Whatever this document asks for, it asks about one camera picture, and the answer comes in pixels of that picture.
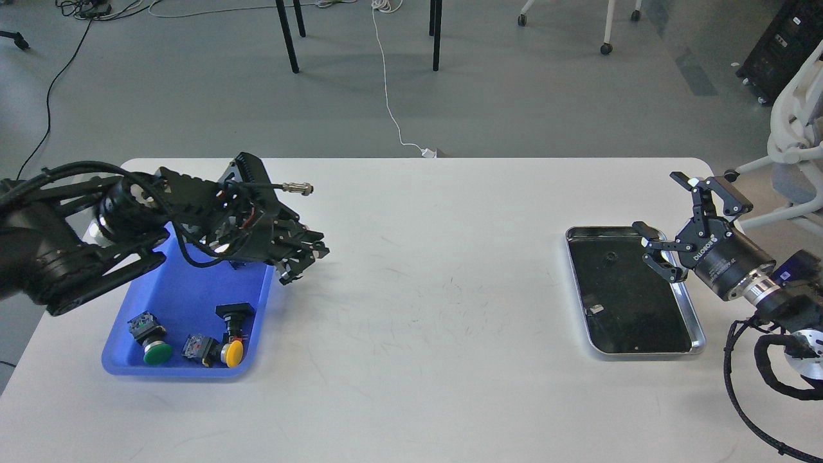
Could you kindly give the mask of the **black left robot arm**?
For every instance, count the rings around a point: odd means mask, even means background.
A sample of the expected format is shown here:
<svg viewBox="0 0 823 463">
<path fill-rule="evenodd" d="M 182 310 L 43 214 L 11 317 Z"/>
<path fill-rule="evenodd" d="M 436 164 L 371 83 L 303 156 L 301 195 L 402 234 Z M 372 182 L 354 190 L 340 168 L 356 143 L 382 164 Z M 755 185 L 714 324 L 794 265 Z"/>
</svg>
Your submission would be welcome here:
<svg viewBox="0 0 823 463">
<path fill-rule="evenodd" d="M 159 267 L 166 257 L 158 248 L 171 237 L 193 267 L 262 262 L 288 284 L 329 249 L 277 190 L 314 188 L 271 182 L 264 162 L 247 152 L 217 181 L 100 161 L 3 179 L 2 297 L 22 293 L 60 316 Z"/>
</svg>

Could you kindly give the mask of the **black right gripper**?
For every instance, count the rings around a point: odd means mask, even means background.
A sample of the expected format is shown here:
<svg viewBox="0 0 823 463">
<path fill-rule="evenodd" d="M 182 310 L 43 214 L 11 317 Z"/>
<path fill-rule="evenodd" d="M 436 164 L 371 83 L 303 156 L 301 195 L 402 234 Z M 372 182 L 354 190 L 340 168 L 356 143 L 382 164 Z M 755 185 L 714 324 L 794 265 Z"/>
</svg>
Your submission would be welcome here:
<svg viewBox="0 0 823 463">
<path fill-rule="evenodd" d="M 633 222 L 632 228 L 646 240 L 644 263 L 668 284 L 683 282 L 688 270 L 723 301 L 743 295 L 741 282 L 753 271 L 769 275 L 776 266 L 774 258 L 741 234 L 733 222 L 750 213 L 753 203 L 725 177 L 705 179 L 688 177 L 682 171 L 670 173 L 671 179 L 690 191 L 692 217 L 676 241 L 663 241 L 660 232 L 645 222 Z M 679 252 L 676 266 L 662 252 Z"/>
</svg>

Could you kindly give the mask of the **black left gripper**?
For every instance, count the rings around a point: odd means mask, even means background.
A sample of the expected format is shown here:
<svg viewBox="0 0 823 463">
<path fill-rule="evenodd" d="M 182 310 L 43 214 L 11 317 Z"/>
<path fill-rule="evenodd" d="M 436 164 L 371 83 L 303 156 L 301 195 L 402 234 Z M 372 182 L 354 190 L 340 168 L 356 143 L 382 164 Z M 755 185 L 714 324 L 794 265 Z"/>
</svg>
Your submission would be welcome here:
<svg viewBox="0 0 823 463">
<path fill-rule="evenodd" d="M 255 214 L 255 262 L 273 266 L 283 286 L 301 278 L 303 271 L 329 254 L 324 234 L 292 219 Z"/>
</svg>

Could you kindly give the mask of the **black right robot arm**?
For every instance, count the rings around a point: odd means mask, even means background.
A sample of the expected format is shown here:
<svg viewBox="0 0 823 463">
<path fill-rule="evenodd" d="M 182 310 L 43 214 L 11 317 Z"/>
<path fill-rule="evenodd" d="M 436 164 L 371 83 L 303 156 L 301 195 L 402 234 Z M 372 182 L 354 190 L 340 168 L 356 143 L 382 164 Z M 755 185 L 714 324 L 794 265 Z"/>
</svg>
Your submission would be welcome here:
<svg viewBox="0 0 823 463">
<path fill-rule="evenodd" d="M 683 282 L 692 271 L 723 301 L 743 297 L 755 309 L 730 325 L 723 354 L 723 379 L 738 416 L 756 437 L 780 455 L 805 462 L 820 457 L 774 439 L 755 425 L 737 400 L 732 383 L 732 352 L 747 329 L 759 331 L 753 355 L 763 381 L 774 392 L 798 401 L 821 399 L 820 259 L 806 250 L 778 266 L 736 226 L 753 205 L 731 183 L 733 172 L 671 179 L 688 191 L 692 215 L 673 241 L 645 222 L 632 227 L 641 235 L 644 263 L 666 282 Z"/>
</svg>

